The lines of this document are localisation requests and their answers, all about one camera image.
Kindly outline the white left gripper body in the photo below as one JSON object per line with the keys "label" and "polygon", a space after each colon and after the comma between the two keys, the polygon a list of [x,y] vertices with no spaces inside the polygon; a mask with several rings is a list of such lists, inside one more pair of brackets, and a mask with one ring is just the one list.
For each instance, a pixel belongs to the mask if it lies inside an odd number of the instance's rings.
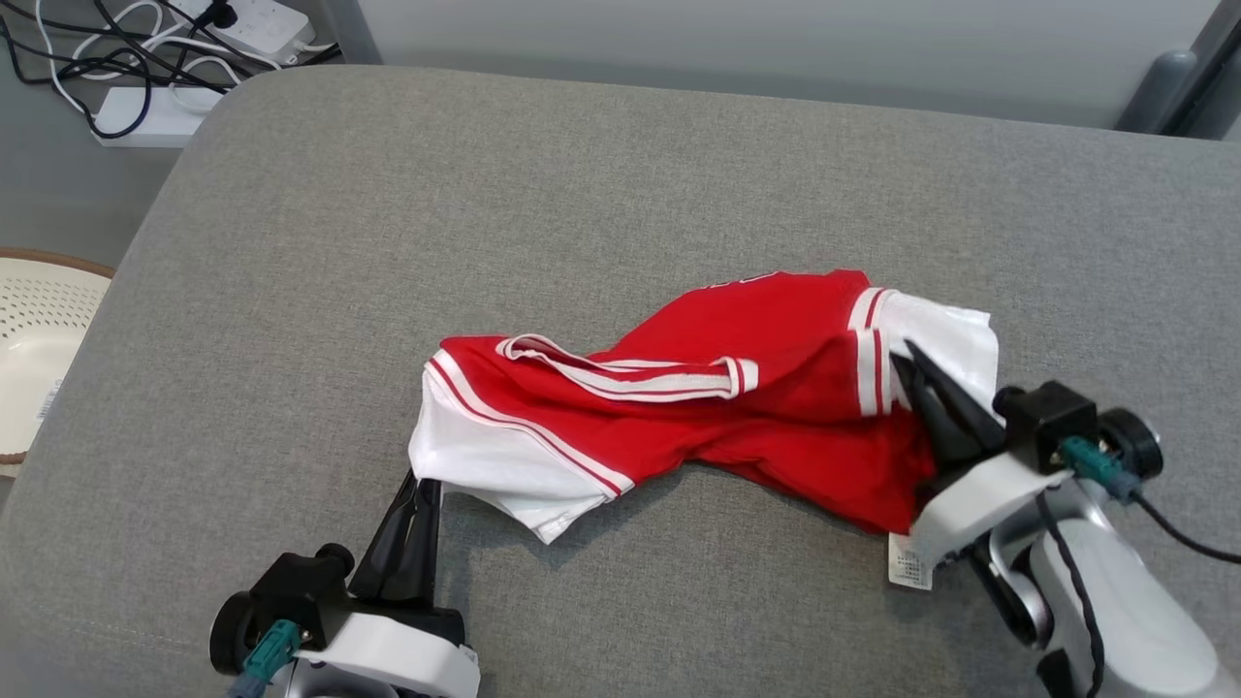
{"label": "white left gripper body", "polygon": [[213,671],[230,697],[477,697],[478,655],[452,609],[369,609],[350,614],[324,646],[287,619],[261,623],[235,592],[208,637]]}

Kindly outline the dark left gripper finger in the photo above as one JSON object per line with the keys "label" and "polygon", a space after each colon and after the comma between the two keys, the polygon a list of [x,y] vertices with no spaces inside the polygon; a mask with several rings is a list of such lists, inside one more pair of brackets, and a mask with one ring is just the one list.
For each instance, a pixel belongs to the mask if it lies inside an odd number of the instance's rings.
{"label": "dark left gripper finger", "polygon": [[349,585],[356,599],[385,602],[424,600],[424,510],[419,483],[406,477]]}
{"label": "dark left gripper finger", "polygon": [[419,479],[402,558],[402,600],[418,607],[434,606],[441,504],[442,483]]}

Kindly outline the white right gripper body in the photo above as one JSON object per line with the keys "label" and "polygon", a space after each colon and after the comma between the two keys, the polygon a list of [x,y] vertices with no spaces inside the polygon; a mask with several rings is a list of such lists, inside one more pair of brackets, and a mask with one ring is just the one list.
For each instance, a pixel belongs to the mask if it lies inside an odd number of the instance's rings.
{"label": "white right gripper body", "polygon": [[[1126,476],[1136,478],[1136,486],[1162,474],[1160,435],[1126,409],[1100,416],[1098,447]],[[1039,494],[1046,496],[1056,520],[1087,520],[1112,530],[1103,508],[1113,496],[1104,486],[1067,468],[1037,472],[1033,441],[1024,440],[974,465],[932,496],[908,532],[908,555],[932,569],[993,530],[1001,545],[1028,538],[1042,527],[1035,504]]]}

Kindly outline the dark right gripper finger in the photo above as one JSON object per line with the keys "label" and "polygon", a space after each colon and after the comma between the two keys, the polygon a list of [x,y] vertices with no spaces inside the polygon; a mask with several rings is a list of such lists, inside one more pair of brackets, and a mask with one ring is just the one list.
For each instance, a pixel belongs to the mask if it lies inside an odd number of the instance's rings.
{"label": "dark right gripper finger", "polygon": [[908,356],[918,361],[934,378],[937,386],[939,386],[939,396],[951,406],[961,428],[970,435],[970,462],[968,465],[975,465],[998,455],[1004,446],[1005,432],[997,417],[993,417],[987,407],[975,401],[975,397],[972,397],[970,392],[967,392],[965,388],[961,386],[921,347],[908,342],[906,349]]}
{"label": "dark right gripper finger", "polygon": [[939,386],[918,361],[912,358],[891,355],[889,359],[898,378],[908,410],[922,426],[932,455],[936,474],[954,473],[970,462],[970,435],[965,433],[956,416],[939,396]]}

